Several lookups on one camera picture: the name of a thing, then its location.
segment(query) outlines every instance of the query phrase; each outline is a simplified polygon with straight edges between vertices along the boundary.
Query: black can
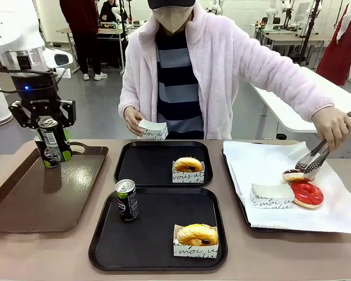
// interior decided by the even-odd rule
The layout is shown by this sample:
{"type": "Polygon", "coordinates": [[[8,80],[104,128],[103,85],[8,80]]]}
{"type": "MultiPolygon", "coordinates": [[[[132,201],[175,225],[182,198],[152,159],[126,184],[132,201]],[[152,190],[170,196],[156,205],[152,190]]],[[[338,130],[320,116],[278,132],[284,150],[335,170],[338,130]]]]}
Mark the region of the black can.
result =
{"type": "Polygon", "coordinates": [[[52,159],[52,155],[45,142],[39,136],[34,138],[37,149],[39,150],[40,158],[43,160],[43,164],[46,168],[55,168],[59,165],[58,162],[52,159]]]}
{"type": "Polygon", "coordinates": [[[73,153],[64,129],[59,123],[52,117],[45,117],[39,121],[38,125],[52,159],[57,162],[69,161],[73,153]]]}
{"type": "Polygon", "coordinates": [[[120,180],[116,183],[118,210],[124,221],[132,221],[138,216],[135,183],[132,180],[120,180]]]}

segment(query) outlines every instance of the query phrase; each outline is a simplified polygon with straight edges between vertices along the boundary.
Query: white paper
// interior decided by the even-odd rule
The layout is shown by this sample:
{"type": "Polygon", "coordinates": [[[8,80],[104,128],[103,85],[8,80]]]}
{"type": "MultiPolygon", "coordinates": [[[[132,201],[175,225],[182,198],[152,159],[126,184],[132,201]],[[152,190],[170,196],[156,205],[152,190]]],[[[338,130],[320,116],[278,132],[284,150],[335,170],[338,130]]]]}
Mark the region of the white paper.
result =
{"type": "Polygon", "coordinates": [[[351,233],[351,194],[326,162],[312,182],[324,194],[324,201],[318,208],[311,210],[294,203],[291,209],[283,210],[253,206],[250,200],[252,184],[283,184],[282,173],[293,169],[308,151],[304,142],[290,146],[224,142],[223,152],[229,170],[234,172],[235,189],[241,193],[253,227],[351,233]]]}
{"type": "Polygon", "coordinates": [[[294,192],[287,183],[278,186],[252,184],[250,199],[255,208],[290,209],[294,192]]]}
{"type": "Polygon", "coordinates": [[[174,161],[171,168],[171,175],[173,178],[173,183],[203,183],[204,182],[204,162],[201,162],[202,171],[201,172],[179,172],[173,169],[174,161]]]}
{"type": "Polygon", "coordinates": [[[218,244],[213,246],[190,246],[180,244],[177,240],[177,233],[183,227],[179,225],[174,226],[173,234],[173,255],[174,256],[190,256],[194,258],[217,258],[218,244]]]}
{"type": "Polygon", "coordinates": [[[156,123],[147,120],[141,120],[139,126],[143,130],[143,135],[140,139],[153,139],[163,141],[168,135],[168,127],[166,123],[156,123]]]}
{"type": "MultiPolygon", "coordinates": [[[[57,78],[60,78],[61,75],[63,75],[64,71],[65,71],[64,68],[61,68],[61,67],[56,68],[57,78]]],[[[70,68],[66,69],[66,71],[63,75],[63,78],[71,78],[70,68]]]]}

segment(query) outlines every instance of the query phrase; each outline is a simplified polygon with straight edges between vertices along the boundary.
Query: can lid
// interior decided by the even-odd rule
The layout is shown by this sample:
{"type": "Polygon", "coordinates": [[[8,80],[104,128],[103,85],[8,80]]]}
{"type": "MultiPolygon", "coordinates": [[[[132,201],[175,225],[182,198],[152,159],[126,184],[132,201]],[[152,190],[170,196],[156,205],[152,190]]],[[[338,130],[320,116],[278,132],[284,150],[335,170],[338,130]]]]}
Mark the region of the can lid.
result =
{"type": "Polygon", "coordinates": [[[132,180],[120,180],[116,183],[115,190],[119,193],[128,193],[135,188],[135,183],[132,180]]]}
{"type": "Polygon", "coordinates": [[[51,128],[57,126],[58,124],[59,123],[50,116],[44,117],[38,122],[38,125],[41,128],[51,128]]]}

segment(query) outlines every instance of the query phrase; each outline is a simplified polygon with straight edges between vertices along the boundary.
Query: black cap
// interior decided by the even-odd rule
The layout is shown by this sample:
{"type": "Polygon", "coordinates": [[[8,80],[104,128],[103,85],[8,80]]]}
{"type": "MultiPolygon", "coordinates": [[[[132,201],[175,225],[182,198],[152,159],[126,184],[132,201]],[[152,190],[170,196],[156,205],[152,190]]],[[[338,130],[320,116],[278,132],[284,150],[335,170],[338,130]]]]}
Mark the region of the black cap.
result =
{"type": "Polygon", "coordinates": [[[195,0],[148,0],[150,9],[157,9],[165,6],[191,7],[195,0]]]}

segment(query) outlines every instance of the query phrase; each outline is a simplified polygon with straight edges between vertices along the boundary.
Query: pastry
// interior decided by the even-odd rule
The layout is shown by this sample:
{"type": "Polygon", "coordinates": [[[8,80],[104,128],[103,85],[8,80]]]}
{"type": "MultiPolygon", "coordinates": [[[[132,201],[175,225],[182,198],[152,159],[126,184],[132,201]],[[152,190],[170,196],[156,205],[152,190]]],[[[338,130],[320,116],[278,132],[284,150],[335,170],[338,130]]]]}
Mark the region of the pastry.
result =
{"type": "Polygon", "coordinates": [[[191,224],[180,229],[177,239],[180,244],[191,246],[212,246],[218,243],[217,231],[206,224],[191,224]]]}
{"type": "Polygon", "coordinates": [[[305,208],[316,208],[324,200],[322,191],[311,183],[292,183],[291,189],[295,194],[294,203],[305,208]]]}
{"type": "Polygon", "coordinates": [[[297,169],[284,171],[282,174],[282,178],[288,183],[293,183],[295,181],[313,181],[314,180],[314,179],[306,178],[304,176],[304,171],[297,170],[297,169]]]}
{"type": "Polygon", "coordinates": [[[201,172],[203,171],[203,166],[199,160],[192,157],[182,157],[174,162],[173,169],[178,172],[201,172]]]}

